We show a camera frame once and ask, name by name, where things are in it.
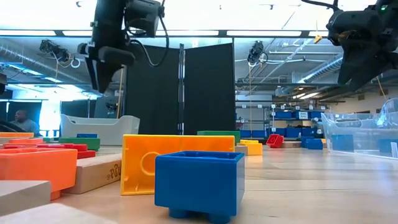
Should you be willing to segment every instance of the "black partition panel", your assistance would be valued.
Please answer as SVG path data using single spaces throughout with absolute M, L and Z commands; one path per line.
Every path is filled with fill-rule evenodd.
M 146 46 L 154 63 L 163 47 Z M 124 114 L 140 119 L 139 134 L 178 134 L 178 49 L 169 49 L 159 67 L 146 59 L 127 69 Z
M 15 120 L 15 113 L 18 110 L 26 110 L 29 114 L 29 119 L 39 124 L 40 111 L 42 109 L 42 102 L 13 102 L 10 101 L 8 106 L 7 121 Z
M 184 134 L 235 130 L 233 45 L 187 49 Z

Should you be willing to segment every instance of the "person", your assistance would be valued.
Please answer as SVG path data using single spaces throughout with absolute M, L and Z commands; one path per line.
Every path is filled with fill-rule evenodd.
M 15 113 L 15 121 L 11 121 L 11 124 L 15 124 L 16 126 L 22 128 L 28 133 L 34 133 L 34 136 L 40 136 L 39 125 L 29 119 L 26 110 L 18 110 Z

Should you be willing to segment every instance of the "wooden table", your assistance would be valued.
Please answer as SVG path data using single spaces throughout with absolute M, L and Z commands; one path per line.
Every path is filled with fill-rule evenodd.
M 232 223 L 397 223 L 398 162 L 306 149 L 265 150 L 246 158 L 246 192 Z M 55 202 L 118 223 L 176 220 L 153 195 L 119 196 L 119 182 Z

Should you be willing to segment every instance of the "yellow plastic block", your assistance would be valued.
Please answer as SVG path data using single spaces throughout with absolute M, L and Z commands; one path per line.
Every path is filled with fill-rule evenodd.
M 262 144 L 261 143 L 249 143 L 246 144 L 248 147 L 249 156 L 259 156 L 262 155 Z
M 166 136 L 125 134 L 123 136 L 121 195 L 155 192 L 155 157 L 193 150 L 234 152 L 234 136 Z

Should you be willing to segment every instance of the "green plastic block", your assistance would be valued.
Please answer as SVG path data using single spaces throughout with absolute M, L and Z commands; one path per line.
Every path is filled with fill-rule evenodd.
M 235 136 L 235 144 L 241 142 L 240 131 L 198 131 L 201 136 Z
M 86 144 L 87 149 L 98 151 L 100 149 L 99 138 L 60 138 L 58 143 Z

